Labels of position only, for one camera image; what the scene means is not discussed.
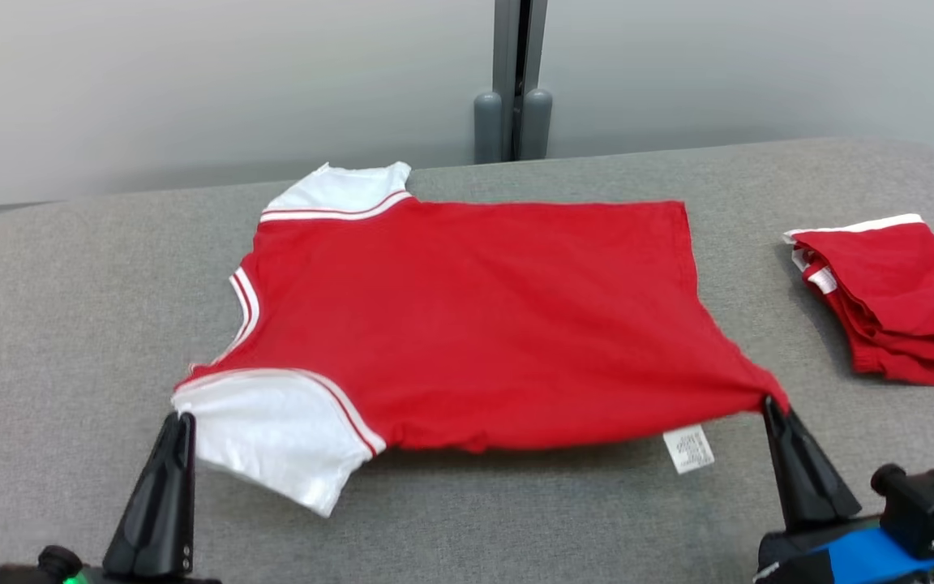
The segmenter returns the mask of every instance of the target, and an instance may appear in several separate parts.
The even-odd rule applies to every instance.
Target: green light
[[[88,584],[88,579],[85,579],[85,574],[78,572],[78,576],[73,578],[67,578],[63,581],[63,584]]]

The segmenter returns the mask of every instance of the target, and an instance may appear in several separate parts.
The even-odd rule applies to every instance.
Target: gray padded surface
[[[105,550],[186,364],[240,310],[226,277],[283,184],[123,195],[0,215],[0,562]],[[778,375],[868,511],[880,463],[934,466],[934,388],[849,373],[783,230],[918,212],[934,152],[809,140],[422,170],[426,200],[686,200],[700,295]],[[762,421],[708,424],[715,465],[678,476],[662,440],[539,454],[390,453],[330,520],[197,474],[196,572],[276,582],[741,582],[781,527]]]

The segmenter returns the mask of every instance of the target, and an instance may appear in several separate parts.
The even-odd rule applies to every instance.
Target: t-shirt
[[[386,448],[548,449],[743,410],[778,382],[697,298],[684,204],[427,203],[324,165],[264,209],[244,322],[175,389],[197,455],[330,514]]]
[[[934,233],[920,215],[790,230],[785,241],[842,322],[854,371],[934,385]]]

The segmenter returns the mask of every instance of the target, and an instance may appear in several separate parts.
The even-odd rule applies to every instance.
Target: white wall
[[[549,156],[823,135],[934,147],[934,0],[549,0]]]
[[[470,163],[491,0],[0,0],[0,204]]]

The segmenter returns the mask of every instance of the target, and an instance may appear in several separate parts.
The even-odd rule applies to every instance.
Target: red stripe
[[[340,215],[359,215],[361,213],[370,213],[370,211],[377,210],[379,207],[382,207],[383,204],[391,200],[393,196],[401,195],[401,193],[404,193],[404,192],[405,192],[405,189],[396,190],[391,195],[385,196],[384,200],[381,200],[381,202],[375,204],[375,206],[370,207],[370,209],[367,209],[366,211],[338,211],[336,209],[268,209],[266,211],[262,211],[262,214],[269,215],[269,214],[275,214],[275,213],[337,213]]]
[[[359,436],[359,440],[362,440],[362,443],[366,444],[366,447],[370,449],[371,457],[377,456],[377,450],[375,450],[374,445],[368,443],[366,437],[363,437],[362,432],[359,431],[359,427],[356,426],[355,422],[352,421],[351,415],[348,415],[348,410],[345,409],[345,403],[341,402],[341,399],[337,398],[337,395],[334,394],[333,389],[328,388],[326,384],[324,384],[322,381],[316,380],[311,375],[305,375],[305,377],[314,381],[315,384],[317,384],[319,387],[326,389],[327,393],[330,394],[330,397],[334,398],[334,401],[337,402],[337,405],[341,407],[342,413],[345,414],[345,420],[348,420],[349,425],[352,426],[353,430],[355,430],[355,436]]]

